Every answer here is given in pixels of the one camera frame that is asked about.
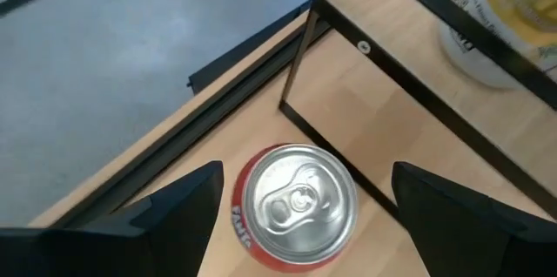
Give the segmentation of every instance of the black metal rod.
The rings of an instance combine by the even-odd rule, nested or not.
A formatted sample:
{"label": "black metal rod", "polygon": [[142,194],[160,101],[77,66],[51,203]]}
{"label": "black metal rod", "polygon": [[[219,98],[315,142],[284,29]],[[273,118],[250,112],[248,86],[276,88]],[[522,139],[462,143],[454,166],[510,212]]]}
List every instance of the black metal rod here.
{"label": "black metal rod", "polygon": [[315,23],[317,22],[318,18],[319,16],[315,12],[313,12],[313,7],[310,7],[309,16],[305,21],[304,35],[302,36],[302,40],[299,43],[298,51],[296,52],[296,56],[294,57],[292,66],[288,71],[288,76],[286,77],[285,87],[282,91],[282,94],[280,95],[282,100],[286,100],[288,98],[288,94],[290,94],[292,84],[294,83],[294,78],[296,78],[299,65],[301,64],[302,58],[305,54],[305,50],[307,50],[307,46],[310,43],[311,36],[313,35],[313,30],[315,29]]}

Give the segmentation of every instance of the gray floor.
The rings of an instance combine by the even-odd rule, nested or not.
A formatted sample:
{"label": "gray floor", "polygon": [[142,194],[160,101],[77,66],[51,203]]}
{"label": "gray floor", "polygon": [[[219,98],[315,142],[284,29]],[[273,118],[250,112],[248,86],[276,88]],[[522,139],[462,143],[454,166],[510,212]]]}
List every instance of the gray floor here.
{"label": "gray floor", "polygon": [[0,18],[0,226],[23,226],[305,0],[36,0]]}

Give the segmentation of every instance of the black metal frame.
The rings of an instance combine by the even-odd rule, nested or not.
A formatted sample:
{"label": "black metal frame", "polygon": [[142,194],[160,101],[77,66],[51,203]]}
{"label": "black metal frame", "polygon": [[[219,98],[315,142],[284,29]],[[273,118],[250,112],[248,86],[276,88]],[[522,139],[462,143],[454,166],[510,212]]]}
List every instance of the black metal frame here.
{"label": "black metal frame", "polygon": [[[557,84],[536,69],[533,64],[514,51],[505,42],[484,28],[473,17],[453,3],[452,0],[418,1],[441,20],[463,34],[478,50],[491,58],[539,99],[554,110],[557,110]],[[287,103],[292,83],[298,72],[302,57],[307,50],[308,45],[303,41],[312,35],[312,27],[317,19],[328,22],[333,29],[338,31],[355,47],[361,41],[367,42],[370,45],[370,50],[365,53],[366,56],[386,75],[478,153],[487,163],[499,171],[501,175],[552,217],[557,219],[557,199],[546,188],[524,172],[496,145],[491,143],[433,91],[422,84],[402,63],[383,49],[372,37],[369,37],[326,0],[313,0],[310,10],[312,13],[307,19],[305,37],[299,45],[297,55],[290,69],[279,103],[279,109],[316,145],[325,148],[339,157],[349,171],[351,171],[354,180],[396,220],[399,220],[398,209],[394,203],[385,194],[381,193],[371,181],[366,179],[364,174],[355,165],[347,160],[341,152],[335,149],[307,120]]]}

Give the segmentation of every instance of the red soda can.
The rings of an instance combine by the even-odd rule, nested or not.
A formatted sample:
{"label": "red soda can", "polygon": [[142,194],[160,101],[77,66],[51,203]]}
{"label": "red soda can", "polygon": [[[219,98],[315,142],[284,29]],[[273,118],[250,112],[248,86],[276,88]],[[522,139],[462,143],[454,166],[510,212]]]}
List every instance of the red soda can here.
{"label": "red soda can", "polygon": [[260,263],[285,273],[333,260],[352,234],[357,211],[350,173],[312,145],[264,149],[244,166],[232,193],[240,242]]}

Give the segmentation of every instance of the white container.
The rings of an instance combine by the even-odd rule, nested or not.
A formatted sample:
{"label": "white container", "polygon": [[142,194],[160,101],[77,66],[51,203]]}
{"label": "white container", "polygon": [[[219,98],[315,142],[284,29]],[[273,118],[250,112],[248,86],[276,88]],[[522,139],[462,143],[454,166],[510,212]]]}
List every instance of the white container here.
{"label": "white container", "polygon": [[[557,0],[454,1],[541,71],[557,75],[553,71],[557,69]],[[520,88],[514,78],[445,23],[440,25],[440,41],[453,63],[481,83]]]}

